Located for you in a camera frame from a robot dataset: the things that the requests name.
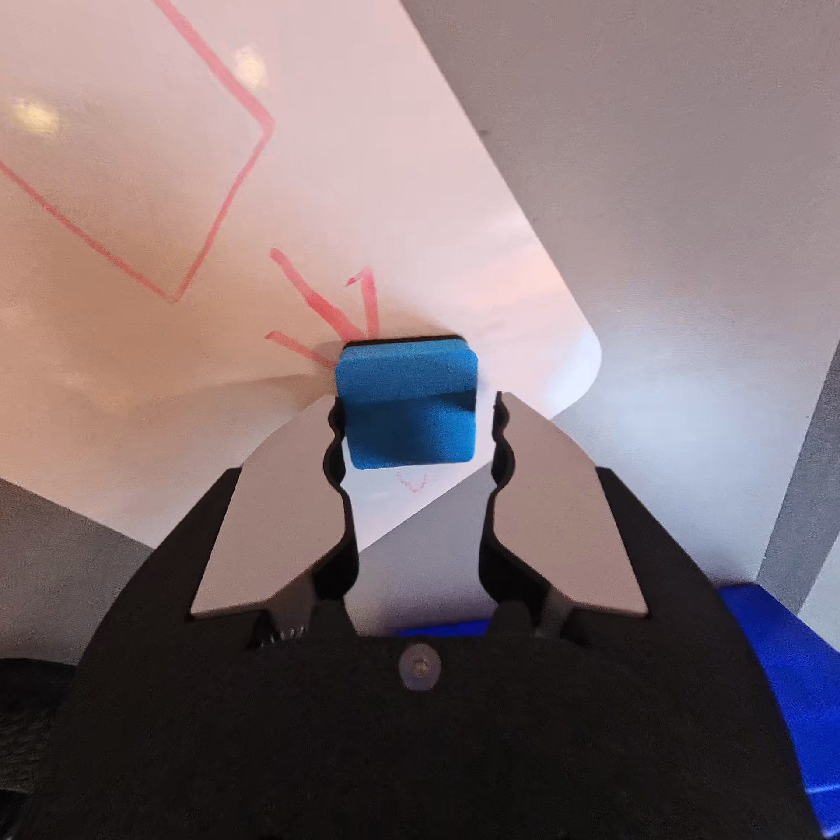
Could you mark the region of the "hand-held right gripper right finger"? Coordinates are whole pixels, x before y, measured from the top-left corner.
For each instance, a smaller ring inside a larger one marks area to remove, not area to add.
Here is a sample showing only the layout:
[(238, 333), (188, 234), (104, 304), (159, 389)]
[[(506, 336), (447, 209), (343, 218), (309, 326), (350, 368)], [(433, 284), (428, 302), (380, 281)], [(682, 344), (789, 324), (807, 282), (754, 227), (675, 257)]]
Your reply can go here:
[(479, 581), (501, 615), (557, 637), (575, 611), (645, 619), (642, 588), (592, 459), (509, 392), (496, 397), (495, 452)]

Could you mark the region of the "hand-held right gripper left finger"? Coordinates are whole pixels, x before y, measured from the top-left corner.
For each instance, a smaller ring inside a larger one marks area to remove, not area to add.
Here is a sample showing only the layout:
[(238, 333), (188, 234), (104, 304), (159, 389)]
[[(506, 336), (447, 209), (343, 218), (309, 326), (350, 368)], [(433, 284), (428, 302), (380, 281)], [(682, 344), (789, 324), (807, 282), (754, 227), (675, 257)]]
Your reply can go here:
[(246, 458), (191, 608), (266, 613), (275, 632), (353, 632), (345, 596), (360, 559), (342, 488), (343, 409), (324, 396)]

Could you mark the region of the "blue whiteboard eraser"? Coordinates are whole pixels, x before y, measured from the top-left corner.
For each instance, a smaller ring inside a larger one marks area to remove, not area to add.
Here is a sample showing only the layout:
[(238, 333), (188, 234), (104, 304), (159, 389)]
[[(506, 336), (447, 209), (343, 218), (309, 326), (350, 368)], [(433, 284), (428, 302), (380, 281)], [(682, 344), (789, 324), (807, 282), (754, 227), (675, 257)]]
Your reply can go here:
[(460, 336), (347, 343), (335, 381), (354, 468), (473, 459), (478, 359)]

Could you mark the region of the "blue plastic bin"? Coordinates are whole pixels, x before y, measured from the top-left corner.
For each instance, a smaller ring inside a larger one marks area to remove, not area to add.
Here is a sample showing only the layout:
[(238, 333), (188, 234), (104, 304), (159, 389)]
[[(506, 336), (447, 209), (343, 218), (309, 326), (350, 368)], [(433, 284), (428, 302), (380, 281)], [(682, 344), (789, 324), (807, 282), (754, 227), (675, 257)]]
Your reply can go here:
[(838, 652), (757, 584), (719, 595), (769, 681), (822, 833), (838, 838)]

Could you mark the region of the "white whiteboard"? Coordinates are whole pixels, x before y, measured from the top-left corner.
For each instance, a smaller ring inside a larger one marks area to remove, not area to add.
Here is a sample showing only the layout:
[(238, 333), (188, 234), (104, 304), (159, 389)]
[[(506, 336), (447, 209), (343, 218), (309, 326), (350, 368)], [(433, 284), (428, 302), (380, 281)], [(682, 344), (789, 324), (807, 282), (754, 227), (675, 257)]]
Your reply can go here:
[(465, 465), (350, 467), (366, 548), (554, 417), (601, 348), (398, 2), (1, 3), (2, 478), (155, 545), (334, 392), (455, 333)]

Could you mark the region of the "black mesh cushion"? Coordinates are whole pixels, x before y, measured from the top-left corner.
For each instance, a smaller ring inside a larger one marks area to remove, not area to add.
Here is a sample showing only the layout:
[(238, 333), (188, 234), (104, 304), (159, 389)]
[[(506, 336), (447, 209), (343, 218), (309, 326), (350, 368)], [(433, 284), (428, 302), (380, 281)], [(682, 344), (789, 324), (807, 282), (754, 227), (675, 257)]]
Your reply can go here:
[(33, 792), (58, 709), (76, 674), (74, 665), (34, 658), (1, 660), (1, 788)]

